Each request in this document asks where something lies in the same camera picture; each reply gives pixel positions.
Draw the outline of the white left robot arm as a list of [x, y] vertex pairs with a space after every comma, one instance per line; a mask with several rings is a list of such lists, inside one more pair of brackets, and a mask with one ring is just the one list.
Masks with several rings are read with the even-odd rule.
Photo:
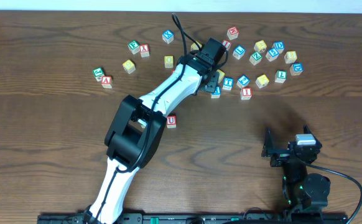
[[131, 182], [155, 154], [168, 115], [199, 88], [213, 92], [217, 69], [227, 53], [194, 50], [180, 58], [175, 72], [152, 92], [121, 102], [105, 136], [107, 169], [95, 202], [84, 214], [84, 223], [114, 223], [123, 210]]

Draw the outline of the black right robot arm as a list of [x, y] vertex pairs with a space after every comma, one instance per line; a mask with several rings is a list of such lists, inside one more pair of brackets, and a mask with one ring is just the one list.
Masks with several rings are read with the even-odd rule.
[[282, 190], [291, 208], [319, 212], [328, 206], [330, 179], [318, 173], [308, 173], [307, 167], [317, 159], [322, 148], [308, 126], [289, 141], [284, 149], [275, 146], [267, 128], [261, 156], [270, 158], [271, 167], [283, 171]]

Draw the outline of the green N block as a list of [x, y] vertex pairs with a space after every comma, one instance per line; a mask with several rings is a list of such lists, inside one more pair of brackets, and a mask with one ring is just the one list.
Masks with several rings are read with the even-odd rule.
[[137, 122], [140, 123], [142, 128], [145, 128], [146, 125], [147, 125], [147, 123], [145, 121], [141, 120], [141, 119], [139, 119]]

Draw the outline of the red U block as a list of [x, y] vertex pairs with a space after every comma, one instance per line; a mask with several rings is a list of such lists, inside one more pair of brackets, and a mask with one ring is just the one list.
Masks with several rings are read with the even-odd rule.
[[175, 128], [177, 126], [177, 118], [176, 116], [168, 116], [166, 122], [167, 128]]

